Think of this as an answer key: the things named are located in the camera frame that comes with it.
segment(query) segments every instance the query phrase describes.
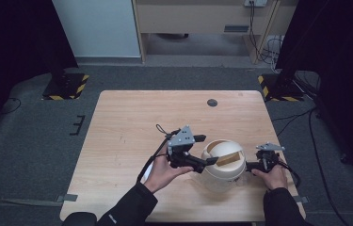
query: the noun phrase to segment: black and yellow striped marker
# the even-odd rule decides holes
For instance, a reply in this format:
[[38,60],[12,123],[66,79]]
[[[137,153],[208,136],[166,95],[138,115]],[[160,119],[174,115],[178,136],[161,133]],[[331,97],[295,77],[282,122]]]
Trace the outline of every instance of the black and yellow striped marker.
[[89,75],[83,74],[83,76],[76,77],[76,81],[72,81],[73,84],[71,84],[72,88],[71,90],[67,91],[54,91],[53,93],[49,93],[44,95],[43,94],[43,100],[54,100],[54,101],[60,101],[60,100],[71,100],[71,99],[78,99],[80,95],[82,94],[83,89],[85,88],[86,83],[88,82]]
[[258,76],[259,84],[261,84],[262,91],[264,93],[264,97],[266,101],[303,101],[302,97],[294,97],[294,96],[288,96],[288,95],[282,95],[278,97],[272,97],[270,95],[269,87],[264,79],[263,76]]

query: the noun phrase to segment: wooden table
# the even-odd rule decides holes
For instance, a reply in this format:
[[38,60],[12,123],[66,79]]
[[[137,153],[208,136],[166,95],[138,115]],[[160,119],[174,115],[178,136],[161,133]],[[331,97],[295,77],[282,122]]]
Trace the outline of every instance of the wooden table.
[[[209,106],[209,99],[217,100],[217,106]],[[62,220],[79,211],[100,218],[116,204],[164,139],[156,124],[167,132],[188,124],[194,135],[206,135],[203,143],[190,150],[195,156],[201,156],[205,145],[215,139],[238,142],[248,161],[257,161],[257,145],[279,144],[258,91],[103,91],[68,190],[77,200],[64,202]],[[297,195],[290,174],[288,182],[290,192]],[[265,185],[257,177],[249,178],[244,186],[215,193],[185,174],[155,193],[159,202],[147,221],[264,221],[264,194]]]

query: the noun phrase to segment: human hand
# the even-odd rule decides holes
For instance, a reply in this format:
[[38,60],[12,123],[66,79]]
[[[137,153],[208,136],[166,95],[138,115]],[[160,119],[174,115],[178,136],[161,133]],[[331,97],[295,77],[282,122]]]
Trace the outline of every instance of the human hand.
[[194,170],[192,167],[172,168],[166,157],[167,148],[168,146],[164,145],[158,153],[159,156],[157,156],[152,163],[149,178],[144,183],[144,186],[152,193],[167,186],[177,176]]
[[278,187],[288,187],[287,177],[285,176],[285,168],[279,164],[274,166],[269,173],[262,172],[258,169],[253,169],[252,173],[262,178],[265,182],[265,185],[270,190],[276,189]]

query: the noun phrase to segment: wire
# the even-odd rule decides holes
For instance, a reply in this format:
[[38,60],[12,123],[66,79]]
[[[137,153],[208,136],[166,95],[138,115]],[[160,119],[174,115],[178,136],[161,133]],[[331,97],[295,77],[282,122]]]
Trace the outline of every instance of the wire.
[[334,201],[332,200],[330,194],[329,194],[329,187],[327,185],[327,182],[326,182],[326,177],[325,177],[325,174],[323,172],[323,168],[322,168],[322,165],[320,163],[320,158],[319,158],[319,153],[317,151],[317,145],[316,145],[316,141],[314,140],[314,135],[313,135],[313,129],[312,129],[312,113],[315,111],[316,108],[312,109],[311,110],[311,113],[309,114],[309,130],[311,132],[311,138],[312,138],[312,143],[313,143],[313,147],[314,147],[314,153],[316,155],[316,161],[317,161],[317,166],[319,167],[319,170],[320,170],[320,175],[322,177],[322,182],[323,182],[323,186],[326,190],[326,194],[327,194],[327,198],[329,200],[329,203],[332,207],[332,209],[334,210],[335,214],[337,215],[337,217],[341,220],[341,222],[348,226],[348,223],[343,219],[343,217],[340,215],[340,213],[338,212],[338,209],[337,207],[335,206],[334,204]]
[[158,154],[161,149],[164,147],[164,145],[167,143],[168,140],[170,140],[172,138],[173,135],[178,134],[181,129],[172,131],[171,133],[167,133],[161,125],[156,124],[156,128],[158,129],[159,132],[165,134],[165,139],[164,141],[162,141],[161,145],[159,145],[159,148],[155,151],[155,153],[149,158],[149,160],[147,160],[146,164],[144,165],[143,169],[141,170],[141,172],[139,173],[139,175],[137,176],[137,180],[136,183],[141,181],[141,178],[143,178],[144,173],[146,172],[147,168],[150,166],[150,164],[153,162],[153,160],[158,157],[158,156],[162,156],[162,155],[166,155],[166,154]]
[[11,113],[11,112],[14,112],[14,111],[16,111],[18,108],[20,108],[20,106],[21,106],[21,100],[20,99],[18,99],[18,98],[14,98],[14,97],[10,97],[10,98],[8,98],[9,100],[12,100],[12,101],[18,101],[18,105],[14,108],[14,109],[12,109],[12,110],[10,110],[10,111],[6,111],[6,112],[0,112],[0,115],[7,115],[7,114],[9,114],[9,113]]
[[293,79],[293,83],[301,90],[302,94],[305,94],[309,99],[313,100],[313,97],[311,94],[308,94],[307,91],[305,91],[298,83]]
[[283,163],[281,161],[278,161],[277,164],[281,165],[282,167],[288,169],[291,173],[293,173],[294,177],[297,179],[296,187],[299,187],[300,183],[301,183],[301,179],[298,176],[298,174],[295,171],[293,171],[293,169],[290,166],[288,166],[287,164],[285,164],[285,163]]
[[250,16],[249,16],[249,27],[250,27],[250,30],[249,30],[249,40],[251,41],[251,44],[253,45],[253,47],[255,48],[255,54],[256,54],[256,58],[258,60],[261,60],[263,61],[264,63],[267,63],[267,64],[271,64],[272,62],[267,62],[266,59],[268,58],[268,56],[266,58],[263,58],[263,54],[259,51],[258,49],[258,46],[257,46],[257,43],[256,43],[256,39],[255,39],[255,36],[254,36],[254,33],[253,33],[253,19],[254,19],[254,16],[255,16],[255,1],[253,0],[250,0],[249,1],[249,4],[250,4]]
[[301,116],[304,116],[304,115],[310,113],[310,112],[311,112],[312,110],[314,110],[314,109],[315,109],[315,107],[312,108],[312,109],[310,109],[310,110],[307,110],[307,111],[305,111],[305,112],[303,112],[303,113],[301,113],[301,114],[292,115],[292,116],[287,116],[287,117],[284,117],[284,118],[279,118],[279,119],[272,120],[272,121],[281,121],[281,120],[288,120],[288,119],[291,119],[291,118],[292,118],[289,122],[287,122],[286,125],[284,125],[284,127],[281,129],[281,131],[279,131],[279,132],[277,133],[277,137],[287,128],[287,126],[288,126],[291,122],[293,122],[294,120],[296,120],[297,118],[299,118],[299,117],[301,117]]
[[267,51],[267,53],[266,54],[261,54],[264,57],[263,60],[264,60],[264,63],[266,63],[266,64],[272,64],[272,62],[267,62],[266,61],[270,57],[273,57],[273,60],[275,60],[275,62],[277,62],[277,60],[279,58],[281,47],[279,48],[279,52],[276,52],[276,51],[272,50],[272,48],[270,48],[270,42],[271,41],[275,41],[275,40],[277,40],[279,42],[279,46],[281,46],[281,43],[282,43],[281,39],[277,39],[277,38],[269,39],[267,41],[267,49],[266,48],[263,49],[263,51]]
[[[274,45],[275,45],[275,40],[278,40],[279,41],[279,52],[281,51],[281,43],[282,43],[282,37],[280,36],[278,39],[271,39],[273,40],[272,42],[272,49],[274,49]],[[278,57],[276,57],[276,52],[272,52],[272,55],[271,55],[271,64],[270,64],[270,68],[271,70],[273,71],[273,73],[280,73],[276,70],[276,64],[277,64],[277,60],[279,59]]]
[[310,99],[314,99],[317,96],[317,93],[319,90],[319,84],[320,84],[320,76],[317,76],[315,87],[311,85],[311,83],[308,81],[308,78],[306,77],[306,72],[304,72],[304,79],[300,78],[298,76],[298,72],[296,72],[296,74],[294,75],[293,82],[301,90],[303,90]]

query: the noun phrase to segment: wall socket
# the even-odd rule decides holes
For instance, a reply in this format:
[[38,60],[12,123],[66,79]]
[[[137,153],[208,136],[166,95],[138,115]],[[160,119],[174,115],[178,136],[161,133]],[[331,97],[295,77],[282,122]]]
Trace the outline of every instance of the wall socket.
[[263,8],[266,6],[267,0],[246,0],[244,6],[251,7],[251,2],[254,3],[256,8]]

